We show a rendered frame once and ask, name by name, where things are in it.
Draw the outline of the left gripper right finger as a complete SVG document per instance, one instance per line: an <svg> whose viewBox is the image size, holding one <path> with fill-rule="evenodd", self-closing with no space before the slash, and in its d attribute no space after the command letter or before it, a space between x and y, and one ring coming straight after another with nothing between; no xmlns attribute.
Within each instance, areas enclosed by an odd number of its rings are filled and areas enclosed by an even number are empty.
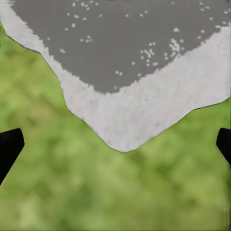
<svg viewBox="0 0 231 231"><path fill-rule="evenodd" d="M220 128L216 145L231 165L231 129Z"/></svg>

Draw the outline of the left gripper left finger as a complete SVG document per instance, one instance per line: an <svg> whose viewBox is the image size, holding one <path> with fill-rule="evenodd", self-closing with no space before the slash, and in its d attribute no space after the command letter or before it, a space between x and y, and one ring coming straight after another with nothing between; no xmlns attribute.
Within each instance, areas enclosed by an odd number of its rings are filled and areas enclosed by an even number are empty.
<svg viewBox="0 0 231 231"><path fill-rule="evenodd" d="M0 133L0 185L25 146L20 128Z"/></svg>

